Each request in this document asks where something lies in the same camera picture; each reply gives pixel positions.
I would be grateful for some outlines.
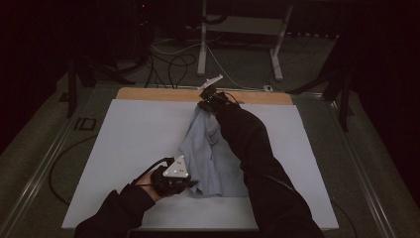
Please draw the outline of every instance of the table leg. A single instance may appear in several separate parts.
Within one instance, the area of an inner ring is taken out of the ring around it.
[[[283,23],[281,24],[280,32],[278,34],[277,45],[275,45],[274,49],[271,49],[269,51],[269,55],[271,56],[272,68],[274,71],[274,78],[277,81],[283,81],[283,74],[281,73],[280,62],[278,60],[278,52],[280,51],[281,43],[283,42],[284,36],[286,34],[287,24],[290,19],[292,10],[293,6],[288,6],[287,12],[283,18]]]
[[[207,1],[203,0],[203,17],[207,16]],[[207,58],[207,46],[206,46],[206,34],[207,34],[207,25],[206,23],[201,23],[201,48],[200,55],[198,57],[198,69],[197,74],[203,76],[206,72],[206,58]]]

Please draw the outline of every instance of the wooden strip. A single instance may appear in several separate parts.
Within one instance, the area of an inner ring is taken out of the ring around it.
[[[200,101],[202,90],[123,87],[117,99],[155,101]],[[276,92],[228,91],[239,102],[249,104],[293,105],[290,95]]]

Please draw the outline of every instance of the black sleeve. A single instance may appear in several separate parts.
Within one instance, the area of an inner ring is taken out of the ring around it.
[[[257,225],[264,237],[324,237],[309,206],[274,157],[263,122],[227,106],[216,115],[223,138],[241,161]]]
[[[142,225],[143,214],[155,202],[138,185],[127,185],[118,194],[111,191],[98,212],[77,225],[75,238],[126,237],[128,230]]]

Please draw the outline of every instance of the white cable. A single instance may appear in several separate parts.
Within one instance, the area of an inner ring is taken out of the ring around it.
[[[209,51],[210,55],[213,57],[214,61],[216,62],[217,65],[219,65],[220,69],[222,69],[222,71],[225,73],[225,75],[229,78],[229,80],[234,83],[236,86],[241,87],[243,89],[247,89],[247,90],[256,90],[256,91],[263,91],[262,89],[259,88],[252,88],[252,87],[244,87],[241,86],[240,84],[238,84],[237,82],[235,82],[230,76],[229,74],[225,71],[225,69],[222,68],[222,66],[219,64],[219,61],[216,59],[216,57],[214,56],[213,52],[210,50],[209,47],[207,47],[207,50]]]

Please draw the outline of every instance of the white stand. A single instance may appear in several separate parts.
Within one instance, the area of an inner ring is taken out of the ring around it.
[[[289,21],[293,6],[288,6],[287,12],[283,19],[263,19],[263,18],[246,18],[246,17],[228,17],[226,21],[218,25],[201,24],[201,48],[198,57],[197,74],[203,76],[206,69],[206,33],[207,31],[217,32],[233,32],[233,33],[250,33],[262,35],[278,36],[277,44],[274,49],[271,49],[269,55],[271,57],[272,68],[275,75],[275,80],[282,81],[280,63],[278,60],[278,52],[280,51],[281,43],[287,30],[287,23]],[[215,19],[218,16],[207,15],[207,0],[203,0],[203,17],[206,19]]]

